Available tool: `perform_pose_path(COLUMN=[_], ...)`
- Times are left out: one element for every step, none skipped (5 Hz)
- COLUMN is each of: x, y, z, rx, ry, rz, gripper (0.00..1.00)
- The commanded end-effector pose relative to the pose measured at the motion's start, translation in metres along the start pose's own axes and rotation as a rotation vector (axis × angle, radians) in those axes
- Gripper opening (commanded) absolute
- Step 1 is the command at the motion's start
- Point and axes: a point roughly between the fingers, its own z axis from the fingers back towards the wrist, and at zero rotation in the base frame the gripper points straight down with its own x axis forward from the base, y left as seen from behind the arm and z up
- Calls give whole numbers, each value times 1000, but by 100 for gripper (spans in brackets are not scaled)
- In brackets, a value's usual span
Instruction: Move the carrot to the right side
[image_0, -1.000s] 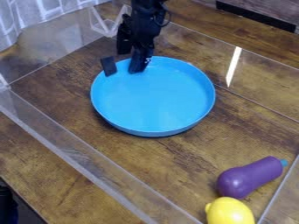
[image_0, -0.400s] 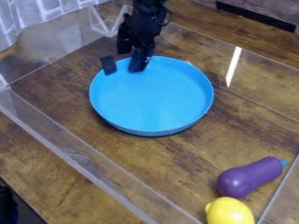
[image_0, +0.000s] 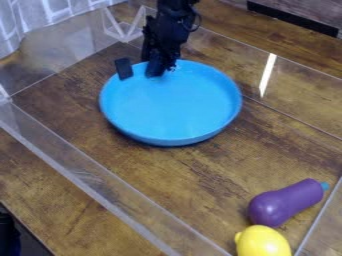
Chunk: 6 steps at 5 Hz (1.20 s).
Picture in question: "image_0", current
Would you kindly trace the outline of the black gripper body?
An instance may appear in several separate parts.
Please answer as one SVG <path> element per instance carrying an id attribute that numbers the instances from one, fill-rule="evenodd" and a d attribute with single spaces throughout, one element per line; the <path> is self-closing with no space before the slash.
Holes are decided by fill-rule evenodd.
<path id="1" fill-rule="evenodd" d="M 143 27 L 142 59 L 150 60 L 157 51 L 166 60 L 177 60 L 181 57 L 181 46 L 187 42 L 193 28 L 197 11 L 193 8 L 173 10 L 162 8 L 157 16 L 146 17 Z"/>

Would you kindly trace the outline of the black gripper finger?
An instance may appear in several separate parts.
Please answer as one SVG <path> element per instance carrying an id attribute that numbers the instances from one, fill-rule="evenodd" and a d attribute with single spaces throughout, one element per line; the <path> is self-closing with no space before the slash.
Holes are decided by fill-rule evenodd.
<path id="1" fill-rule="evenodd" d="M 161 71 L 159 73 L 163 74 L 166 71 L 170 71 L 177 66 L 177 61 L 181 58 L 181 54 L 162 54 L 161 55 Z"/>
<path id="2" fill-rule="evenodd" d="M 159 77 L 165 72 L 163 56 L 158 49 L 145 48 L 142 51 L 142 61 L 147 63 L 146 77 Z"/>

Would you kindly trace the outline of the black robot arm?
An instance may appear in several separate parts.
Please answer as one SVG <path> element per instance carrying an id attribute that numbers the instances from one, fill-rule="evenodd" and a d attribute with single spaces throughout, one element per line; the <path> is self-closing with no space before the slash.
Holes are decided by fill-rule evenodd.
<path id="1" fill-rule="evenodd" d="M 199 0 L 158 0 L 157 16 L 146 17 L 143 27 L 142 61 L 147 63 L 146 76 L 159 77 L 175 67 L 181 46 L 197 30 L 195 19 L 202 19 L 194 9 Z"/>

